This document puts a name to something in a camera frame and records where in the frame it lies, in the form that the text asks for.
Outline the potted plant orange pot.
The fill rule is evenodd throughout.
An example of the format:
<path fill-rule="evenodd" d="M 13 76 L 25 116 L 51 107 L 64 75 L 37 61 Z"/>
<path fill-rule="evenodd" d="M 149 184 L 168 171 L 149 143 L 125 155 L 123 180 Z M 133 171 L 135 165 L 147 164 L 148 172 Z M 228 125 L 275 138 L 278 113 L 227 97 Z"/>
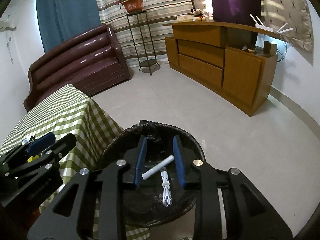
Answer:
<path fill-rule="evenodd" d="M 144 0 L 117 0 L 120 8 L 123 6 L 128 13 L 138 12 L 143 10 Z"/>

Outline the dark brown leather sofa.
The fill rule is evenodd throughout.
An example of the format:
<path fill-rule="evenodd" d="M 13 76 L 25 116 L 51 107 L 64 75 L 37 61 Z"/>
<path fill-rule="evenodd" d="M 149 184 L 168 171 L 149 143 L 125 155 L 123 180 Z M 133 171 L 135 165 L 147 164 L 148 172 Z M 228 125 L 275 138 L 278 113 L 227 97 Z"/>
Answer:
<path fill-rule="evenodd" d="M 28 70 L 26 111 L 67 84 L 87 96 L 131 78 L 120 43 L 109 24 L 101 24 L 62 42 Z"/>

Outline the yellow wrapper with string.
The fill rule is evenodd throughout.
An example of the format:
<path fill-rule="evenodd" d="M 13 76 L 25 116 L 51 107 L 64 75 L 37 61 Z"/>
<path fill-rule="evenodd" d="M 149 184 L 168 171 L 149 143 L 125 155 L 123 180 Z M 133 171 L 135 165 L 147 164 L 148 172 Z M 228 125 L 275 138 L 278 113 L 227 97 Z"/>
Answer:
<path fill-rule="evenodd" d="M 38 159 L 38 158 L 39 158 L 39 155 L 31 156 L 31 157 L 28 159 L 28 162 L 32 162 L 32 161 L 34 161 L 34 160 L 36 160 L 36 159 Z"/>

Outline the striped curtain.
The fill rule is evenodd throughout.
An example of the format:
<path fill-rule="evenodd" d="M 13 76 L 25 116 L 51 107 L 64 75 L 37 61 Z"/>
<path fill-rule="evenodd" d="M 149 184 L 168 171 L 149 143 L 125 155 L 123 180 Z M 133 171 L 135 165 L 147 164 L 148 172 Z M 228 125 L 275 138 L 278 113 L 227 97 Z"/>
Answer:
<path fill-rule="evenodd" d="M 116 37 L 120 43 L 128 67 L 138 66 L 135 48 L 131 38 L 129 25 L 127 23 L 127 11 L 117 4 L 117 0 L 97 0 L 101 23 L 110 24 L 114 29 Z M 175 22 L 178 15 L 187 15 L 193 7 L 191 0 L 144 0 L 143 9 L 147 10 L 153 43 L 155 46 L 157 60 L 165 63 L 168 60 L 165 46 L 165 38 L 172 36 L 170 24 Z M 144 49 L 137 28 L 137 20 L 130 17 L 133 25 L 133 35 L 137 44 L 138 53 L 141 60 L 145 60 Z M 142 26 L 144 37 L 149 41 L 149 31 L 146 24 Z M 153 58 L 151 43 L 146 44 L 148 56 Z"/>

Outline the mickey mouse plush toy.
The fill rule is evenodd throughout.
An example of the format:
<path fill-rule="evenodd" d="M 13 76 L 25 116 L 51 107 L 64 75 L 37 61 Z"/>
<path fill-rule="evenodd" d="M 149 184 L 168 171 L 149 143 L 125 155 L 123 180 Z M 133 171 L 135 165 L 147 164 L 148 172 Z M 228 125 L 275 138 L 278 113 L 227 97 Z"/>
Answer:
<path fill-rule="evenodd" d="M 201 9 L 198 8 L 193 8 L 191 9 L 191 13 L 193 14 L 194 22 L 205 22 L 206 21 L 206 16 L 204 15 L 204 12 Z"/>

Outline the black trash bin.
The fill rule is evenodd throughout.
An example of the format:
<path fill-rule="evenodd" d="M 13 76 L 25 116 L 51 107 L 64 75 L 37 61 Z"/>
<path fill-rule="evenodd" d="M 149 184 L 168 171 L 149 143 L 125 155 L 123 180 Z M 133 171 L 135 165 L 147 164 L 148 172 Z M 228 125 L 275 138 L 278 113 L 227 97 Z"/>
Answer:
<path fill-rule="evenodd" d="M 142 120 L 123 130 L 104 150 L 98 169 L 124 159 L 131 168 L 123 175 L 124 217 L 129 226 L 149 228 L 170 223 L 189 212 L 196 193 L 184 186 L 176 164 L 163 161 L 176 153 L 205 160 L 200 144 L 187 131 Z"/>

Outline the wooden tv cabinet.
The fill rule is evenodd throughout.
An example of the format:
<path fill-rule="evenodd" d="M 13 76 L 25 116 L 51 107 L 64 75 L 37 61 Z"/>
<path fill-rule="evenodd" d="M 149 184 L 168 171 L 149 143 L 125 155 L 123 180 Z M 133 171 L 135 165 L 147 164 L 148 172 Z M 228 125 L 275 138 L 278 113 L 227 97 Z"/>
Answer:
<path fill-rule="evenodd" d="M 248 116 L 266 101 L 276 54 L 255 45 L 258 34 L 278 33 L 225 22 L 176 22 L 165 38 L 169 66 L 209 88 Z"/>

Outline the black metal plant stand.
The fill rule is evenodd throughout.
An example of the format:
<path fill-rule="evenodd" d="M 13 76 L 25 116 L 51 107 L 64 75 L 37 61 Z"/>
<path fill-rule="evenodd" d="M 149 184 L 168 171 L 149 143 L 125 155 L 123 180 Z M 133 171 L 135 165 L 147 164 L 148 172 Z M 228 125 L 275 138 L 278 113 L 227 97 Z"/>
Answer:
<path fill-rule="evenodd" d="M 139 16 L 144 14 L 145 15 L 145 23 L 143 23 L 142 21 L 140 21 Z M 137 49 L 137 44 L 133 35 L 133 25 L 130 23 L 130 17 L 135 17 L 137 20 L 137 28 L 139 29 L 140 32 L 140 37 L 141 37 L 141 41 L 142 41 L 142 45 L 143 45 L 143 49 L 144 49 L 144 56 L 145 56 L 145 60 L 141 60 L 139 53 L 138 53 L 138 49 Z M 155 46 L 153 43 L 153 36 L 151 33 L 151 28 L 150 28 L 150 23 L 149 23 L 149 18 L 148 18 L 148 14 L 147 14 L 147 10 L 136 10 L 133 12 L 128 12 L 126 15 L 126 19 L 127 19 L 127 23 L 129 25 L 129 30 L 130 30 L 130 34 L 131 34 L 131 38 L 133 41 L 133 45 L 135 48 L 135 52 L 136 52 L 136 57 L 139 63 L 139 71 L 141 71 L 143 68 L 148 68 L 149 70 L 149 74 L 150 76 L 153 75 L 153 71 L 151 70 L 151 67 L 154 65 L 157 65 L 160 67 L 160 64 L 157 60 L 157 56 L 156 56 L 156 51 L 155 51 Z M 142 26 L 146 24 L 146 26 L 148 27 L 148 31 L 149 31 L 149 41 L 147 41 L 144 37 L 143 31 L 142 31 Z M 150 42 L 151 46 L 152 46 L 152 51 L 153 51 L 153 58 L 150 58 L 148 56 L 148 52 L 147 52 L 147 48 L 146 48 L 146 44 Z"/>

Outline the white paper stick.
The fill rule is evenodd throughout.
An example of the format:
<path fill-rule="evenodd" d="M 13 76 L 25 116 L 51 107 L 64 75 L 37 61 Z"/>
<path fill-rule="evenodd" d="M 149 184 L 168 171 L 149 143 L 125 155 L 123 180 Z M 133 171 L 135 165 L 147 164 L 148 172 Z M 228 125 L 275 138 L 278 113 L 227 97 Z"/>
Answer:
<path fill-rule="evenodd" d="M 167 158 L 165 158 L 163 161 L 161 161 L 159 164 L 155 165 L 151 169 L 147 170 L 142 174 L 143 180 L 147 180 L 152 175 L 154 175 L 156 172 L 160 171 L 162 168 L 166 167 L 169 163 L 174 161 L 174 156 L 170 155 Z"/>

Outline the purple curtain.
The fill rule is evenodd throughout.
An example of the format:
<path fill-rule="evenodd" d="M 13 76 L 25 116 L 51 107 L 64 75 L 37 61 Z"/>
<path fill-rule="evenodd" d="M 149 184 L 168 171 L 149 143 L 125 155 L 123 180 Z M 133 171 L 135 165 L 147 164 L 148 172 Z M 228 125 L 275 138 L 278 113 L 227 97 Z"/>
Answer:
<path fill-rule="evenodd" d="M 213 19 L 255 26 L 251 16 L 261 16 L 261 0 L 212 0 Z"/>

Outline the silver white twisted wrapper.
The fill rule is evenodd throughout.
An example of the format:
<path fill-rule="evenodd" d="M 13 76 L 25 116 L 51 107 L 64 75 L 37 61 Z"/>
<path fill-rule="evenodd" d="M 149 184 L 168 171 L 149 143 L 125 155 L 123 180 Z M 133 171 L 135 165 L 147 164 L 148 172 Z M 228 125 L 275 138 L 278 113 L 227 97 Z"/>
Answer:
<path fill-rule="evenodd" d="M 162 187 L 163 187 L 163 205 L 168 207 L 172 204 L 171 190 L 170 190 L 170 181 L 168 172 L 163 169 L 161 170 L 161 178 L 162 178 Z"/>

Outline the blue curtain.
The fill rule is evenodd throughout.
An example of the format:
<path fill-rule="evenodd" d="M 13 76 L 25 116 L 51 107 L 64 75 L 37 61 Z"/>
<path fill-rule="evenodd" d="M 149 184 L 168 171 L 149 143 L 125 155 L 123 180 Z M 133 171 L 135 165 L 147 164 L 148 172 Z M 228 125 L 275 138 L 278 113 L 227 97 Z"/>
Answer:
<path fill-rule="evenodd" d="M 36 0 L 44 52 L 101 24 L 97 0 Z"/>

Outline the green checkered tablecloth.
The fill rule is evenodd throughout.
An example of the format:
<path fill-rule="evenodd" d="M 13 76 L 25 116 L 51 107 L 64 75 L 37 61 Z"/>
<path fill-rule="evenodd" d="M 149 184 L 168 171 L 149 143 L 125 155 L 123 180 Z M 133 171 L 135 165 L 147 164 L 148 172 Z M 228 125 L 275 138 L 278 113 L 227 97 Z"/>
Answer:
<path fill-rule="evenodd" d="M 73 85 L 34 107 L 1 146 L 1 239 L 149 239 L 125 224 L 129 166 L 106 153 L 121 132 Z"/>

